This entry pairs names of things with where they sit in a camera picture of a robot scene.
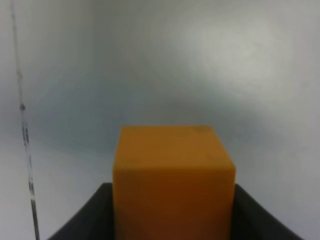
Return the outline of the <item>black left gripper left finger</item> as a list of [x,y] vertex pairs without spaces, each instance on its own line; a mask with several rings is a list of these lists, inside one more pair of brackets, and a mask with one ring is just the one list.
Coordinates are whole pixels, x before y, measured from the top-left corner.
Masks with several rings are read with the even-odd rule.
[[88,202],[51,240],[113,240],[114,209],[111,183],[103,183]]

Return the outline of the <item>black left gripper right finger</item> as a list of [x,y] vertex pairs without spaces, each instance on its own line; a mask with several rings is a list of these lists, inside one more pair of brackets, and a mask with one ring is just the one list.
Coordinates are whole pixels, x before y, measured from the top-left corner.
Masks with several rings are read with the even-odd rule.
[[239,184],[235,185],[230,238],[232,240],[300,240]]

